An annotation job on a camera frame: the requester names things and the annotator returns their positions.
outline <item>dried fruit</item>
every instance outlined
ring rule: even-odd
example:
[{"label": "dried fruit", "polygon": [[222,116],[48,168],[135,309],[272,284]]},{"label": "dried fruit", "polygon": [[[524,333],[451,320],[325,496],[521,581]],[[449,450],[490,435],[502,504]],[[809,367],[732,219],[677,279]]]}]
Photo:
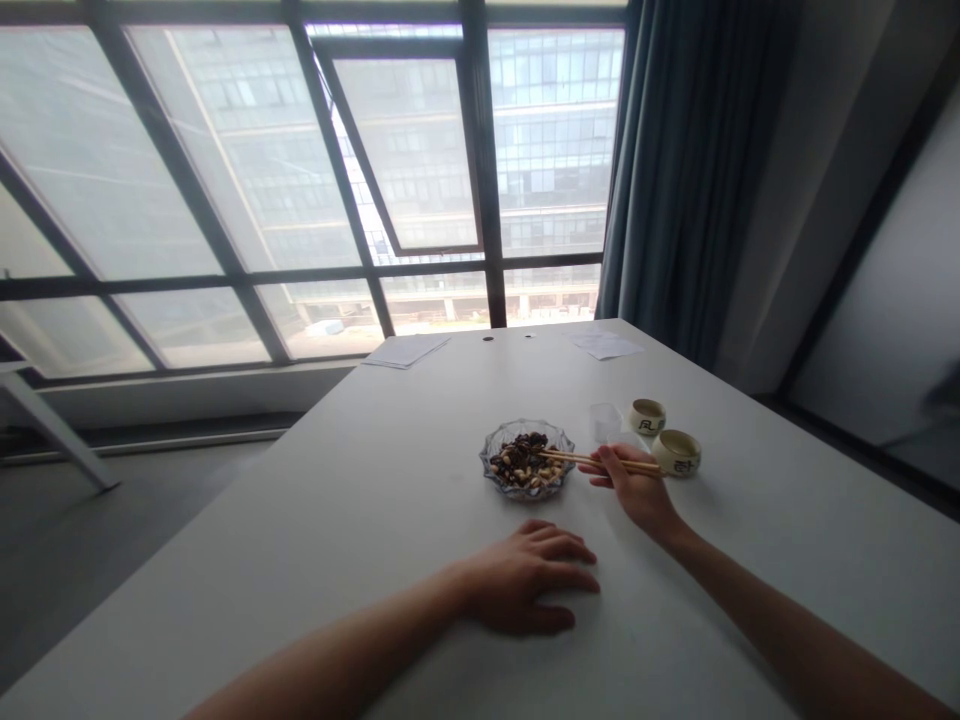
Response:
[{"label": "dried fruit", "polygon": [[[535,489],[555,482],[563,463],[539,455],[548,442],[543,433],[518,435],[513,442],[501,444],[500,455],[490,459],[490,469],[511,487]],[[550,445],[549,449],[555,450],[556,445]]]}]

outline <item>white wall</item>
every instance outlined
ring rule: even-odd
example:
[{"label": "white wall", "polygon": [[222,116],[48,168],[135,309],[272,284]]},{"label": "white wall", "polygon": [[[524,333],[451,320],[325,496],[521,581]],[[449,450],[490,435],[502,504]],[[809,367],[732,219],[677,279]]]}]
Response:
[{"label": "white wall", "polygon": [[306,412],[357,361],[77,385],[41,395],[72,427],[123,427],[272,412]]},{"label": "white wall", "polygon": [[953,0],[807,0],[716,367],[772,392],[956,27]]},{"label": "white wall", "polygon": [[960,88],[917,159],[791,399],[879,444],[928,427],[960,361]]}]

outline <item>window frame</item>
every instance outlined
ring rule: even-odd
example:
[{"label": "window frame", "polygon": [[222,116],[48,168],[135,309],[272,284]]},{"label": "window frame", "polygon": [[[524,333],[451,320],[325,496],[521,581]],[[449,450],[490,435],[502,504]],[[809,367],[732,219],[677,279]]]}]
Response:
[{"label": "window frame", "polygon": [[[629,0],[626,7],[485,5],[483,0],[459,0],[457,3],[387,3],[376,0],[339,0],[304,2],[303,0],[76,0],[75,2],[23,2],[0,0],[0,28],[42,26],[86,26],[99,42],[113,72],[132,102],[137,115],[154,143],[161,159],[200,227],[208,245],[220,263],[220,275],[158,277],[138,280],[101,280],[15,166],[0,149],[0,182],[34,223],[51,247],[64,260],[72,276],[0,279],[0,301],[24,301],[44,298],[94,296],[146,356],[154,369],[146,372],[47,378],[35,368],[23,371],[34,387],[55,387],[86,383],[126,381],[213,372],[236,372],[284,367],[297,363],[357,359],[366,353],[293,358],[257,293],[257,286],[325,280],[362,279],[367,282],[384,337],[395,335],[392,319],[380,283],[381,278],[483,271],[491,327],[507,326],[504,271],[602,263],[603,251],[504,258],[500,236],[500,203],[497,187],[497,158],[494,141],[493,101],[490,82],[488,32],[492,29],[602,29],[623,30],[624,51],[618,93],[617,125],[613,168],[619,155],[619,138],[626,98],[623,90],[632,70],[636,28],[642,0]],[[462,28],[462,38],[340,38],[313,37],[307,27],[314,24],[415,24],[450,25]],[[320,124],[324,145],[330,156],[337,186],[347,211],[350,228],[360,255],[355,267],[309,268],[247,272],[238,251],[208,197],[199,175],[194,171],[186,148],[181,144],[170,119],[164,112],[146,70],[142,67],[127,36],[126,26],[244,26],[277,25],[289,30],[311,102]],[[396,242],[389,214],[380,196],[376,178],[361,162],[375,205],[384,222],[387,237],[398,258],[448,252],[484,253],[480,260],[428,262],[422,264],[376,265],[367,245],[359,209],[340,152],[331,111],[324,95],[323,81],[317,72],[323,69],[331,95],[341,113],[358,160],[364,153],[359,134],[349,115],[349,107],[337,87],[333,60],[338,57],[438,57],[454,59],[460,90],[464,134],[471,175],[478,245],[429,250],[403,250]],[[610,193],[613,193],[611,179]],[[114,296],[142,292],[230,288],[245,310],[270,360],[202,367],[172,368],[148,334],[125,311]],[[0,360],[24,360],[16,348],[0,335]]]}]

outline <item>window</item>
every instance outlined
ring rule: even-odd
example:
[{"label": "window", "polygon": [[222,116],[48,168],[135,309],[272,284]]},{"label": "window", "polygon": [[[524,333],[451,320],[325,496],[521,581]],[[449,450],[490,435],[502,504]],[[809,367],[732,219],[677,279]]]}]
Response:
[{"label": "window", "polygon": [[170,367],[270,359],[229,288],[137,293],[122,295],[119,300]]},{"label": "window", "polygon": [[250,270],[359,265],[290,32],[130,31]]},{"label": "window", "polygon": [[383,292],[397,335],[490,327],[483,273],[384,278]]},{"label": "window", "polygon": [[50,247],[40,231],[0,186],[0,274],[4,278],[50,277],[70,275],[70,268]]},{"label": "window", "polygon": [[264,285],[258,290],[295,358],[368,353],[383,342],[373,298],[362,280]]},{"label": "window", "polygon": [[218,274],[93,33],[5,29],[0,142],[98,277]]},{"label": "window", "polygon": [[623,31],[490,32],[504,257],[603,250]]},{"label": "window", "polygon": [[50,385],[592,319],[625,3],[488,4],[0,20],[0,360]]},{"label": "window", "polygon": [[337,60],[398,250],[477,247],[456,62]]},{"label": "window", "polygon": [[507,326],[593,320],[599,265],[507,270]]},{"label": "window", "polygon": [[150,369],[150,363],[97,298],[0,303],[0,331],[45,377]]}]

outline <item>right hand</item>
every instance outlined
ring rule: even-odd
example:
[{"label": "right hand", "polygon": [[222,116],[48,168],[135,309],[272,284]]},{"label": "right hand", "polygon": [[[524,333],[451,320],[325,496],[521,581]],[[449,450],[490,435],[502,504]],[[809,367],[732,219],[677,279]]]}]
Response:
[{"label": "right hand", "polygon": [[670,502],[667,488],[661,478],[648,475],[631,475],[621,460],[656,462],[656,458],[632,445],[617,443],[601,445],[590,455],[603,463],[604,468],[592,465],[578,466],[580,472],[598,475],[590,484],[615,490],[617,500],[627,516],[656,542],[663,542],[676,533],[687,529],[686,523],[677,514]]}]

